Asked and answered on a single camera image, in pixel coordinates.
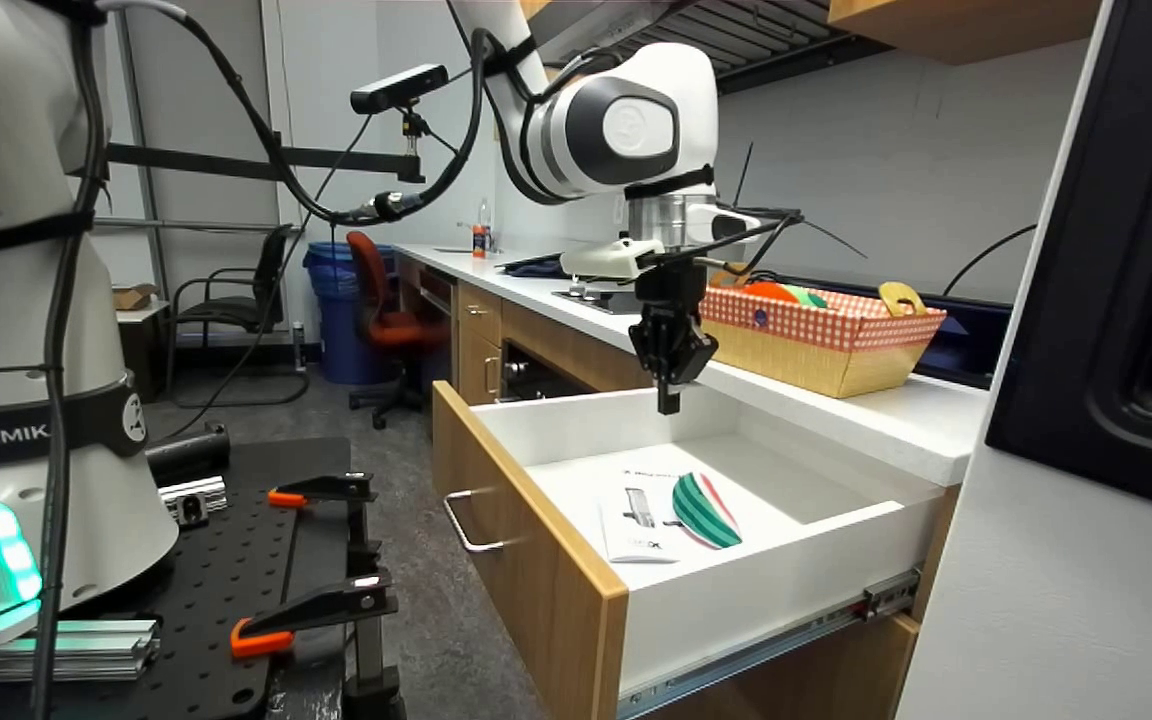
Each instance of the open drawer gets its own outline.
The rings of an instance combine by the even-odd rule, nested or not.
[[[946,488],[691,387],[469,409],[435,383],[435,488],[547,714],[618,708],[916,567]],[[699,474],[739,543],[612,560],[625,475]]]

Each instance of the basket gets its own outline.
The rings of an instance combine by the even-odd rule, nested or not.
[[[719,339],[716,360],[823,398],[865,398],[902,387],[946,323],[942,309],[893,315],[867,297],[818,297],[828,300],[828,312],[739,290],[707,290],[699,320]]]

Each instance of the trash bin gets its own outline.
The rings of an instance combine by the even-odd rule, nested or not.
[[[381,383],[381,358],[359,339],[364,290],[350,243],[308,243],[305,269],[321,300],[321,351],[334,383]]]

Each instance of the green light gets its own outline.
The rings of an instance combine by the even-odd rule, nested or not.
[[[0,506],[0,539],[11,539],[11,537],[20,537],[20,520],[7,506]]]
[[[43,588],[43,577],[42,577],[42,573],[17,577],[17,596],[20,596],[20,601],[42,596],[42,588]]]
[[[28,551],[28,543],[4,543],[4,560],[7,560],[7,567],[20,577],[20,573],[38,573],[38,566],[34,566],[34,551]]]

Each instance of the countertop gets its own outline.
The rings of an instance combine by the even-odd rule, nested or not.
[[[473,256],[469,247],[435,243],[391,243],[398,251],[533,309],[556,323],[598,336],[612,347],[631,351],[627,323],[636,315],[612,315],[576,300],[556,297],[569,279],[524,279],[503,277],[509,256]],[[732,364],[707,364],[699,383],[730,394],[745,405],[769,409],[810,431],[856,448],[861,457],[895,466],[921,482],[961,486],[970,457],[990,416],[990,394],[911,378],[904,387],[871,394],[856,400],[818,398],[769,378],[739,372]]]

